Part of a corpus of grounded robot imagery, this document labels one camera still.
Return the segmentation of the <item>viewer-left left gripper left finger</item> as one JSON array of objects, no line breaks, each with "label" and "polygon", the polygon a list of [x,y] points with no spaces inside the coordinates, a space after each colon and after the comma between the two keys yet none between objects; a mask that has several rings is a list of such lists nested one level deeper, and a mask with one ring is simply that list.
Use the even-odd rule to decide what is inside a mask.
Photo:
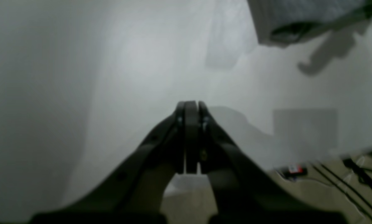
[{"label": "viewer-left left gripper left finger", "polygon": [[102,183],[75,203],[35,215],[31,224],[166,224],[164,192],[184,172],[186,102],[157,124]]}]

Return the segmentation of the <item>viewer-left left gripper right finger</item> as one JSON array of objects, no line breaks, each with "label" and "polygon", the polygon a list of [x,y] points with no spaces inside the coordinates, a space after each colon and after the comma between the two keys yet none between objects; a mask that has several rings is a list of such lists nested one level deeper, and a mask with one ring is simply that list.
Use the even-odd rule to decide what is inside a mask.
[{"label": "viewer-left left gripper right finger", "polygon": [[185,172],[207,175],[217,214],[210,224],[346,224],[270,179],[214,120],[202,101],[185,103]]}]

